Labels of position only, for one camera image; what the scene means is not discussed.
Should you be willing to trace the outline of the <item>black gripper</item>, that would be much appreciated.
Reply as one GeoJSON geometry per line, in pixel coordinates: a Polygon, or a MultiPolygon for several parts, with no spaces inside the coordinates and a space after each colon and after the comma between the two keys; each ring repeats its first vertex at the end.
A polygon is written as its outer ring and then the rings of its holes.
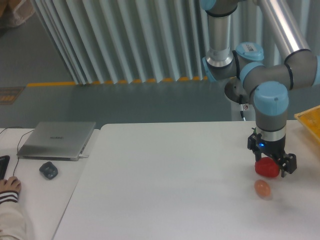
{"type": "Polygon", "coordinates": [[[276,161],[281,171],[281,177],[286,173],[292,174],[297,169],[297,157],[293,153],[285,152],[286,136],[276,141],[262,139],[262,135],[252,133],[247,139],[247,148],[251,150],[258,162],[262,154],[276,161]]]}

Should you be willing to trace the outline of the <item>white striped sleeve forearm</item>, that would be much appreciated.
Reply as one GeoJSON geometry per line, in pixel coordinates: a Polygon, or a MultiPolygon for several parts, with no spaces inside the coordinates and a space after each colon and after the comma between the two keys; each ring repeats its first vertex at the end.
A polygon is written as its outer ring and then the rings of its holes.
{"type": "Polygon", "coordinates": [[[18,203],[17,191],[5,190],[0,193],[0,239],[27,240],[27,222],[24,211],[18,203]]]}

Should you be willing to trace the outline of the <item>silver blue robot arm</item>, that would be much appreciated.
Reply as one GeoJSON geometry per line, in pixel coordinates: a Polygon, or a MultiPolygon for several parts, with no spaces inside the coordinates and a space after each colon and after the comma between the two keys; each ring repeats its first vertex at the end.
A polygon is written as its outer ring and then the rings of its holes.
{"type": "Polygon", "coordinates": [[[240,43],[231,50],[231,16],[236,0],[202,0],[200,7],[208,20],[209,49],[203,66],[209,81],[235,77],[255,112],[255,128],[247,147],[257,162],[263,156],[273,160],[280,175],[297,169],[297,158],[285,151],[290,90],[320,83],[320,58],[314,55],[284,0],[257,0],[270,25],[283,64],[266,67],[264,51],[253,42],[240,43]]]}

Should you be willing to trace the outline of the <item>person's hand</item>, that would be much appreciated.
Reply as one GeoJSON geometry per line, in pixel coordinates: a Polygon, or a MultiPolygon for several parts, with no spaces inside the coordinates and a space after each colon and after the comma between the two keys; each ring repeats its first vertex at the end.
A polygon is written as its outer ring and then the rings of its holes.
{"type": "Polygon", "coordinates": [[[22,183],[16,176],[11,176],[8,179],[0,180],[0,192],[16,192],[20,193],[22,189],[22,183]]]}

